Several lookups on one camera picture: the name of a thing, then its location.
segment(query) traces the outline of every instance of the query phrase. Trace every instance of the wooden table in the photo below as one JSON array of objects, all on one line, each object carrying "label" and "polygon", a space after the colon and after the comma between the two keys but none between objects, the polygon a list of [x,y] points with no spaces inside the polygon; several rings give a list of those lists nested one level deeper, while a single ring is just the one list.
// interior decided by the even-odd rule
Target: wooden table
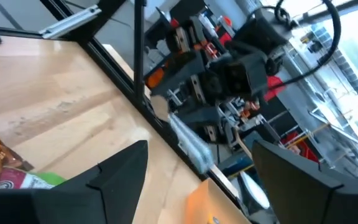
[{"label": "wooden table", "polygon": [[186,197],[200,180],[77,43],[2,41],[2,141],[35,171],[69,179],[146,139],[149,162],[134,223],[183,223]]}]

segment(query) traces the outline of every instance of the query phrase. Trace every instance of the robotic arm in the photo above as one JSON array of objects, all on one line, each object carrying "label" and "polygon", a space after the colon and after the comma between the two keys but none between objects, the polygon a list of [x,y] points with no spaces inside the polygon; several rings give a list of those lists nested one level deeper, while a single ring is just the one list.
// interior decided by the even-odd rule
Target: robotic arm
[{"label": "robotic arm", "polygon": [[327,63],[337,48],[341,23],[332,2],[324,0],[335,31],[330,50],[303,76],[268,87],[267,75],[275,75],[280,69],[282,55],[277,52],[292,37],[291,30],[298,27],[281,8],[282,2],[255,10],[226,44],[227,52],[219,56],[197,17],[170,30],[166,40],[172,57],[164,68],[145,78],[154,109],[168,108],[155,111],[156,115],[166,121],[169,112],[176,113],[204,140],[226,143],[221,128],[221,117],[225,114],[222,105],[240,98],[245,105],[264,106],[266,92],[312,75]]}]

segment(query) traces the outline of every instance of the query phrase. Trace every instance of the floor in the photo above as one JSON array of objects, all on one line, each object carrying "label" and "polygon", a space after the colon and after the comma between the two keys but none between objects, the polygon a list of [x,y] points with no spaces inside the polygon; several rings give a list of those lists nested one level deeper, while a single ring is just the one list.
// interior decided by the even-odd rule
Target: floor
[{"label": "floor", "polygon": [[[69,0],[72,11],[81,9],[74,6],[89,7],[98,0]],[[39,0],[0,0],[1,6],[25,30],[41,30],[57,20],[47,11]],[[145,21],[145,30],[151,23]],[[14,26],[0,13],[0,27]],[[123,59],[133,67],[134,57],[134,5],[128,0],[115,13],[111,20],[96,34],[102,44],[112,45]]]}]

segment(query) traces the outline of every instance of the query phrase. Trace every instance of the orange box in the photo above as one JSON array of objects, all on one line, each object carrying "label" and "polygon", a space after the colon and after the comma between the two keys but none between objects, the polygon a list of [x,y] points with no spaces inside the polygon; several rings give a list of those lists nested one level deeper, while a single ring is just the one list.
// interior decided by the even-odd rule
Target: orange box
[{"label": "orange box", "polygon": [[185,224],[250,224],[211,179],[188,196],[185,216]]}]

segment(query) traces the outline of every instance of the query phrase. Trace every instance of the red component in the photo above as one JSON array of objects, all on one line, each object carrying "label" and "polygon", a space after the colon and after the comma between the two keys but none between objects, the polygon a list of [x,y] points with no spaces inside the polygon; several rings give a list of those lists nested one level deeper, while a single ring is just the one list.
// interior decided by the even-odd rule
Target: red component
[{"label": "red component", "polygon": [[172,18],[172,20],[171,20],[171,26],[172,26],[173,28],[176,28],[176,27],[179,26],[179,22],[178,22],[176,19]]},{"label": "red component", "polygon": [[219,38],[219,41],[224,46],[227,41],[231,41],[231,36],[228,33],[225,33],[221,36],[221,38]]},{"label": "red component", "polygon": [[[281,140],[281,142],[283,144],[291,141],[292,139],[294,139],[295,137],[297,137],[298,133],[296,131],[293,131],[289,134],[287,134],[287,136]],[[313,151],[309,148],[308,144],[304,141],[299,142],[296,146],[299,147],[299,149],[301,150],[301,156],[319,163],[317,156],[313,153]]]},{"label": "red component", "polygon": [[229,25],[229,27],[233,26],[233,23],[231,22],[231,19],[227,16],[223,16],[224,21],[226,22],[227,25]]},{"label": "red component", "polygon": [[[278,85],[278,84],[281,84],[283,83],[281,81],[280,78],[278,77],[275,77],[275,76],[272,76],[272,77],[267,77],[267,85],[268,87],[273,87],[275,85]],[[285,89],[285,86],[282,86],[282,87],[278,87],[277,89],[275,90],[269,90],[266,94],[265,94],[265,100],[266,101],[269,101],[271,100],[272,98],[274,98],[274,96],[277,96],[278,93],[280,93],[281,91],[283,91]]]}]

